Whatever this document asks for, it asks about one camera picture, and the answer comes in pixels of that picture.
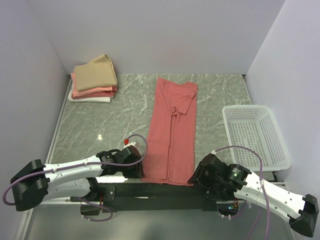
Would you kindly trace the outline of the red t-shirt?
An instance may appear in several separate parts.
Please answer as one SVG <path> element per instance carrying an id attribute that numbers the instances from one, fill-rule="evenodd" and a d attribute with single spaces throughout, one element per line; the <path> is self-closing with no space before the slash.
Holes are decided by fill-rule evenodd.
<path id="1" fill-rule="evenodd" d="M 195 171 L 198 86 L 158 78 L 143 182 L 188 185 Z"/>

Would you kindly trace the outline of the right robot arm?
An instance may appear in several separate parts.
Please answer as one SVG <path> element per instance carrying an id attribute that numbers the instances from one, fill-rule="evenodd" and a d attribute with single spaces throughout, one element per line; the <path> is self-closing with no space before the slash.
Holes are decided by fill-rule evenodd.
<path id="1" fill-rule="evenodd" d="M 300 235 L 314 236 L 319 206 L 311 194 L 287 191 L 239 164 L 227 165 L 211 153 L 200 161 L 188 183 L 215 201 L 235 197 L 251 202 L 281 217 Z"/>

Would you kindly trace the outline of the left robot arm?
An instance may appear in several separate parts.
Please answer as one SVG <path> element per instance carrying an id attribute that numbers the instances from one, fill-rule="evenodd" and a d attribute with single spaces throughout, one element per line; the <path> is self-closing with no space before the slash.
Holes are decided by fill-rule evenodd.
<path id="1" fill-rule="evenodd" d="M 121 172 L 126 178 L 139 178 L 141 154 L 133 145 L 122 150 L 101 151 L 91 157 L 59 164 L 30 161 L 11 180 L 14 206 L 18 212 L 30 210 L 43 201 L 63 197 L 96 200 L 101 191 L 98 177 Z"/>

